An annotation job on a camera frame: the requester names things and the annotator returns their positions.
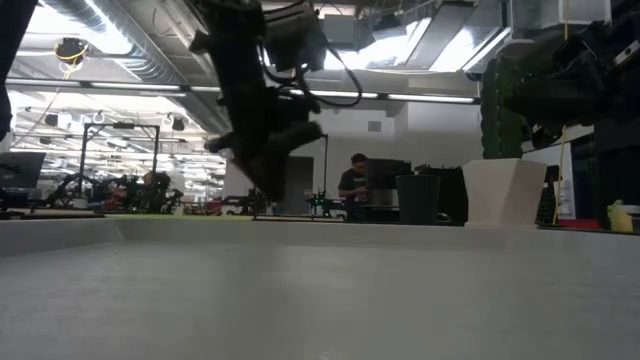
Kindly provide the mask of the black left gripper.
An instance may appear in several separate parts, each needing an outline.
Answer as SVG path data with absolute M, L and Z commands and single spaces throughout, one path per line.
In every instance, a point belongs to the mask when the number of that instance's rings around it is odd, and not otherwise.
M 317 105 L 276 87 L 226 92 L 218 100 L 231 121 L 231 131 L 205 142 L 211 153 L 232 152 L 232 163 L 272 201 L 285 197 L 291 151 L 324 136 L 309 119 Z

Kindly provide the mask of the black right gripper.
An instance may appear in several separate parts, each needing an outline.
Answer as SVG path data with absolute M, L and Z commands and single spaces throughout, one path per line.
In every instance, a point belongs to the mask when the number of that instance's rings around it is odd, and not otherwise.
M 594 124 L 609 116 L 607 81 L 592 54 L 552 56 L 555 72 L 548 79 L 521 79 L 504 94 L 504 106 L 521 115 L 534 148 L 546 148 L 563 126 Z M 552 90 L 552 109 L 546 100 Z

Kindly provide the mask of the dark ribbed paper cup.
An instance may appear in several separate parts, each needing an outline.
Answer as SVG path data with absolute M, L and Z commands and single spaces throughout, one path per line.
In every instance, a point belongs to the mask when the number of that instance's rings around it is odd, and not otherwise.
M 402 175 L 396 178 L 400 223 L 434 225 L 438 214 L 440 177 Z

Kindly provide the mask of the person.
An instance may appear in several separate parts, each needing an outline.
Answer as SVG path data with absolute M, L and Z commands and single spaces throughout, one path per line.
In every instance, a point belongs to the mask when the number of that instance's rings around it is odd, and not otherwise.
M 171 178 L 165 172 L 151 171 L 145 174 L 139 193 L 141 207 L 149 212 L 159 212 L 170 184 Z
M 340 178 L 338 195 L 343 200 L 346 220 L 349 222 L 362 222 L 363 206 L 370 202 L 367 188 L 367 160 L 368 158 L 362 153 L 354 154 L 351 157 L 351 168 L 346 170 Z

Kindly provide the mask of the long ceiling light strip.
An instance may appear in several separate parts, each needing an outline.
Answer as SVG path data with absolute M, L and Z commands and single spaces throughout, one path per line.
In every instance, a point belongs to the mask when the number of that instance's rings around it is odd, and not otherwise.
M 52 80 L 52 79 L 28 79 L 28 78 L 8 78 L 6 85 L 16 86 L 36 86 L 55 88 L 95 88 L 114 89 L 132 91 L 156 91 L 156 92 L 184 92 L 184 93 L 219 93 L 221 89 L 214 86 L 191 86 L 172 84 L 149 84 L 149 83 L 124 83 L 124 82 L 97 82 L 97 81 L 73 81 L 73 80 Z
M 356 99 L 357 92 L 352 91 L 333 91 L 333 90 L 311 90 L 311 94 L 322 98 L 336 99 Z M 477 105 L 480 99 L 477 97 L 456 97 L 442 95 L 423 95 L 423 94 L 394 94 L 394 93 L 371 93 L 363 92 L 362 100 L 379 100 L 379 101 L 399 101 L 399 102 L 421 102 L 421 103 L 445 103 L 445 104 L 463 104 Z

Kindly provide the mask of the bright ceiling light panel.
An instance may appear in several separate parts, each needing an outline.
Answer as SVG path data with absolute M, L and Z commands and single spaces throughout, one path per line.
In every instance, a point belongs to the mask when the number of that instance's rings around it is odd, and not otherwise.
M 338 54 L 352 70 L 419 66 L 417 64 L 418 42 L 430 23 L 430 18 L 412 22 L 405 27 L 405 35 L 375 40 L 358 51 L 339 50 Z M 510 36 L 511 32 L 510 27 L 465 25 L 437 54 L 434 62 L 419 67 L 430 72 L 468 71 L 489 54 L 494 46 Z

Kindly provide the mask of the black equipment case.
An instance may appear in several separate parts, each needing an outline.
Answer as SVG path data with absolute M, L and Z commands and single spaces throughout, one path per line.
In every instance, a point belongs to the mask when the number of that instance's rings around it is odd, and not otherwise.
M 414 168 L 418 175 L 440 179 L 436 221 L 445 225 L 463 226 L 468 220 L 468 195 L 461 167 L 431 167 L 422 164 Z

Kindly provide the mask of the red flat object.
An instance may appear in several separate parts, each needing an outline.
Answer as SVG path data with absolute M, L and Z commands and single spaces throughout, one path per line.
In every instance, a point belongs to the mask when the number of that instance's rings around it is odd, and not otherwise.
M 597 219 L 560 219 L 557 224 L 572 229 L 599 230 L 601 228 Z

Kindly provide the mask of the black computer monitor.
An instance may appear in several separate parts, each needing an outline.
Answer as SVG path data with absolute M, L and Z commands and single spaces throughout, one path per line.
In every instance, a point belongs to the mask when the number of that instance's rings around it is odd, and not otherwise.
M 366 185 L 369 189 L 390 190 L 396 188 L 398 176 L 412 174 L 412 167 L 410 161 L 370 158 L 367 160 L 366 171 Z
M 33 189 L 37 185 L 45 153 L 0 153 L 0 187 Z

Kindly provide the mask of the yellow plastic bottle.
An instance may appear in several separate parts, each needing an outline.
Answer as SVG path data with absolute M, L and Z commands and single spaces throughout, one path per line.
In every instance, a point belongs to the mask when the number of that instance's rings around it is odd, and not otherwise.
M 632 233 L 633 221 L 631 214 L 637 210 L 636 205 L 625 205 L 622 200 L 616 200 L 607 207 L 610 228 L 614 232 Z

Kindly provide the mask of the black metal frame stand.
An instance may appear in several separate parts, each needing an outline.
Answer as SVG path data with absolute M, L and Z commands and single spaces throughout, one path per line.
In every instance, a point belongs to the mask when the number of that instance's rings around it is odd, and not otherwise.
M 90 129 L 93 128 L 93 127 L 97 127 L 98 128 L 98 130 L 96 131 L 96 134 L 99 134 L 106 127 L 119 129 L 119 130 L 135 130 L 135 129 L 152 129 L 152 130 L 154 130 L 155 131 L 155 135 L 153 137 L 151 137 L 151 140 L 153 141 L 153 144 L 154 144 L 153 158 L 152 158 L 152 170 L 151 171 L 154 171 L 154 172 L 157 171 L 159 145 L 160 145 L 160 142 L 159 142 L 159 140 L 160 140 L 160 126 L 159 125 L 144 125 L 144 124 L 135 124 L 135 123 L 131 123 L 131 122 L 123 122 L 123 121 L 110 123 L 110 124 L 95 123 L 95 122 L 85 123 L 84 124 L 83 136 L 82 136 L 82 147 L 81 147 L 80 165 L 79 165 L 79 172 L 78 172 L 78 183 L 77 183 L 77 186 L 76 186 L 76 193 L 79 196 L 82 196 L 84 194 L 84 192 L 83 192 L 83 184 L 84 184 L 84 179 L 85 179 L 84 170 L 85 170 L 85 162 L 86 162 L 86 155 L 87 155 L 87 145 L 94 138 L 94 135 L 89 135 Z

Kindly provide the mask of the silver ceiling air duct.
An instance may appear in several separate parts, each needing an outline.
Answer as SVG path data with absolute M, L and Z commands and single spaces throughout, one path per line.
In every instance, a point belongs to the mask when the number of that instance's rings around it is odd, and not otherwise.
M 199 26 L 178 0 L 42 0 L 88 43 L 88 55 L 111 60 L 133 80 L 214 85 L 211 60 L 188 51 Z

